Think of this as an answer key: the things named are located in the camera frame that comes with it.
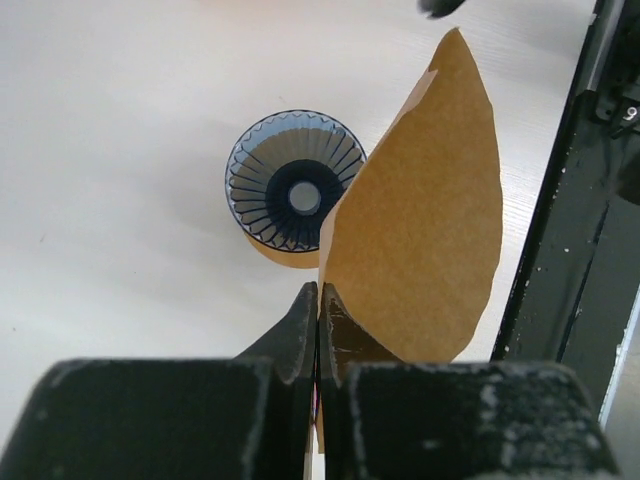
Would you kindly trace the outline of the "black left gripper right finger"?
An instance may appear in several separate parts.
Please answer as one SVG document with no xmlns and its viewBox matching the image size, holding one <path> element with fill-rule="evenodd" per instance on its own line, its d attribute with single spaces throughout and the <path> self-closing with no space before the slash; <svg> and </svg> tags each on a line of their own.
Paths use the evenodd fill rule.
<svg viewBox="0 0 640 480">
<path fill-rule="evenodd" d="M 329 479 L 616 479 L 576 376 L 553 363 L 405 363 L 325 285 L 318 381 Z"/>
</svg>

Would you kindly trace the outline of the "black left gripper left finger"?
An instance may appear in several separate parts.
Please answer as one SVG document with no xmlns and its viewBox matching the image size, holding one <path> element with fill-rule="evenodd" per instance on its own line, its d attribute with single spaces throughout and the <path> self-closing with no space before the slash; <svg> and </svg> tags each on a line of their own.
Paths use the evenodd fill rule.
<svg viewBox="0 0 640 480">
<path fill-rule="evenodd" d="M 80 358 L 39 380 L 5 479 L 307 479 L 318 288 L 226 359 Z"/>
</svg>

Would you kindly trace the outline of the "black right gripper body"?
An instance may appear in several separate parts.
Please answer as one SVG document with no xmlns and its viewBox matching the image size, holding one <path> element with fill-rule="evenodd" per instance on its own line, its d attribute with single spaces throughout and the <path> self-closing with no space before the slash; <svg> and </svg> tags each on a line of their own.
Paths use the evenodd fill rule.
<svg viewBox="0 0 640 480">
<path fill-rule="evenodd" d="M 598 1 L 492 357 L 563 361 L 598 300 L 639 274 L 639 4 Z"/>
</svg>

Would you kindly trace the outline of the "blue coffee dripper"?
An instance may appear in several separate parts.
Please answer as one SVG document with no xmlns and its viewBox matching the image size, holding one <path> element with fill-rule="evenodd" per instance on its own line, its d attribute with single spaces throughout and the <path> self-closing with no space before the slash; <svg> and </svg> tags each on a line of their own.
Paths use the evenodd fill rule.
<svg viewBox="0 0 640 480">
<path fill-rule="evenodd" d="M 251 240 L 286 254 L 316 252 L 321 226 L 367 155 L 343 123 L 285 110 L 249 127 L 232 147 L 225 195 Z"/>
</svg>

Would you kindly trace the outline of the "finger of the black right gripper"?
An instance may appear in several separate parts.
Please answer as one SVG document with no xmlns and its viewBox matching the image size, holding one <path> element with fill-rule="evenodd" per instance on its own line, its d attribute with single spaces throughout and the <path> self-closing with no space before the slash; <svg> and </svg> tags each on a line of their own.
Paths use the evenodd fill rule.
<svg viewBox="0 0 640 480">
<path fill-rule="evenodd" d="M 445 18 L 459 9 L 465 0 L 418 0 L 419 12 L 430 19 Z"/>
</svg>

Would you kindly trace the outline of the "brown paper coffee filter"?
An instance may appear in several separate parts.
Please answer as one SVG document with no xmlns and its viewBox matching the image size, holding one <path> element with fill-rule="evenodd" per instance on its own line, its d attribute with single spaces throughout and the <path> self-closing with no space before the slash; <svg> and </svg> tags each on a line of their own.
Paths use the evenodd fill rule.
<svg viewBox="0 0 640 480">
<path fill-rule="evenodd" d="M 337 374 L 455 359 L 489 301 L 502 222 L 493 108 L 452 29 L 321 228 Z"/>
</svg>

